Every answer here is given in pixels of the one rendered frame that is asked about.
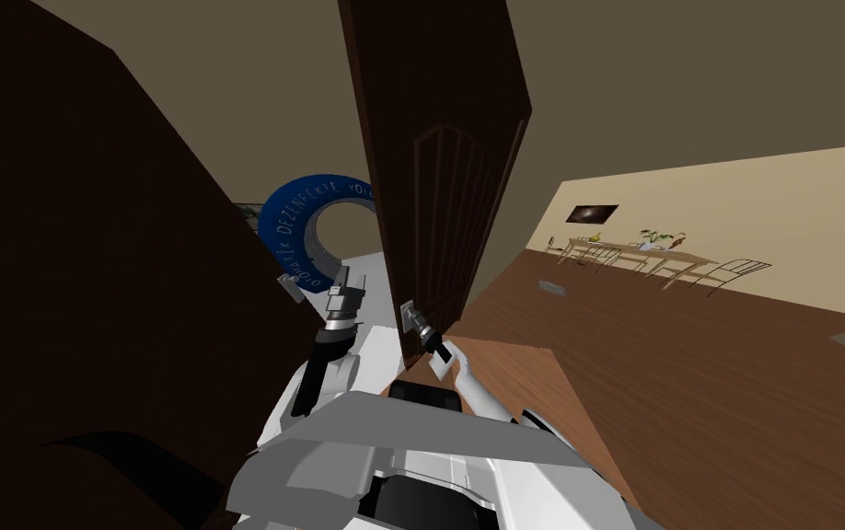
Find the dark picture on wall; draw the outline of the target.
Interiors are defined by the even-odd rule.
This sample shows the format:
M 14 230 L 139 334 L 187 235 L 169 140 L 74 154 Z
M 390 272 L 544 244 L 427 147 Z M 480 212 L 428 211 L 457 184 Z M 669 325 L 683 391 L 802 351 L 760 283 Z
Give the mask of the dark picture on wall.
M 565 220 L 566 223 L 603 225 L 618 210 L 617 204 L 611 205 L 576 205 Z

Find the silver and black door handle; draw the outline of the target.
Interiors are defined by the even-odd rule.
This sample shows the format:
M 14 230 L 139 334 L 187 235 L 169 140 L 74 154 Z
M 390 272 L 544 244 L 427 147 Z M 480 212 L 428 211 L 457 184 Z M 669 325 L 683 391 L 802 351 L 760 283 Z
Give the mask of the silver and black door handle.
M 441 336 L 434 328 L 432 328 L 423 315 L 417 311 L 412 301 L 402 304 L 399 308 L 402 332 L 408 333 L 414 330 L 420 338 L 420 343 L 423 348 L 429 353 L 437 353 L 443 357 L 444 361 L 448 361 L 450 353 L 443 342 Z

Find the dark brown door leaf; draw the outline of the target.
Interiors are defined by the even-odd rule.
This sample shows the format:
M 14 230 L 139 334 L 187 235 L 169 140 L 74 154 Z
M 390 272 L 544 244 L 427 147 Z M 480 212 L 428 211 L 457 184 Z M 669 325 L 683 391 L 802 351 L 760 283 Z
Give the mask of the dark brown door leaf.
M 506 0 L 337 0 L 392 310 L 460 320 L 531 115 Z

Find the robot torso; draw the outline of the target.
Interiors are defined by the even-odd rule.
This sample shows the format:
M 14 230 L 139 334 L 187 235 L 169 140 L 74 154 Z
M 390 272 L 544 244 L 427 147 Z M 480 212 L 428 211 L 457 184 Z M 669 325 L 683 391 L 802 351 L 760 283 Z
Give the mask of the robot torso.
M 352 391 L 237 472 L 234 530 L 665 530 L 530 416 Z

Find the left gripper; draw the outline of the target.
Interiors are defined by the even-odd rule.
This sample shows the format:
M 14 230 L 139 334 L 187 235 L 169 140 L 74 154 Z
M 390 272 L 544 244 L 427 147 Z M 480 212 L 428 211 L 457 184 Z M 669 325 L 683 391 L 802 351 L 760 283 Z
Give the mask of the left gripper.
M 330 313 L 355 314 L 365 298 L 366 274 L 360 274 L 353 287 L 348 286 L 349 266 L 341 266 L 328 291 L 326 309 Z

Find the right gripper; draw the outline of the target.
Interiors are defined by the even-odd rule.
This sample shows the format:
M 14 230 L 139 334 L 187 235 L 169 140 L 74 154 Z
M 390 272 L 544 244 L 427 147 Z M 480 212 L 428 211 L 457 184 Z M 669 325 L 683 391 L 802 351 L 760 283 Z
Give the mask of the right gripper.
M 467 366 L 467 356 L 452 341 L 443 340 L 435 346 L 429 365 L 435 377 L 439 381 L 443 381 L 450 372 L 451 367 L 456 363 L 460 366 Z

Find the light wooden dining table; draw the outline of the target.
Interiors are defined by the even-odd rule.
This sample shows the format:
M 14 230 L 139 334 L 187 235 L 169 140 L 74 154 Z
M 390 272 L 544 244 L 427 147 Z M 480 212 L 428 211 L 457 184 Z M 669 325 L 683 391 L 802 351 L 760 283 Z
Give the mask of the light wooden dining table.
M 604 240 L 600 233 L 592 236 L 568 238 L 561 247 L 557 247 L 556 238 L 551 236 L 544 253 L 557 255 L 558 264 L 570 261 L 572 265 L 593 267 L 594 273 L 605 267 L 616 266 L 620 261 L 634 265 L 634 274 L 642 273 L 647 278 L 654 276 L 668 263 L 680 263 L 683 268 L 670 272 L 666 278 L 665 289 L 681 275 L 691 275 L 698 267 L 718 265 L 718 262 L 682 252 L 678 244 L 686 234 L 665 234 L 660 231 L 643 229 L 638 232 L 638 241 L 633 244 L 618 244 Z

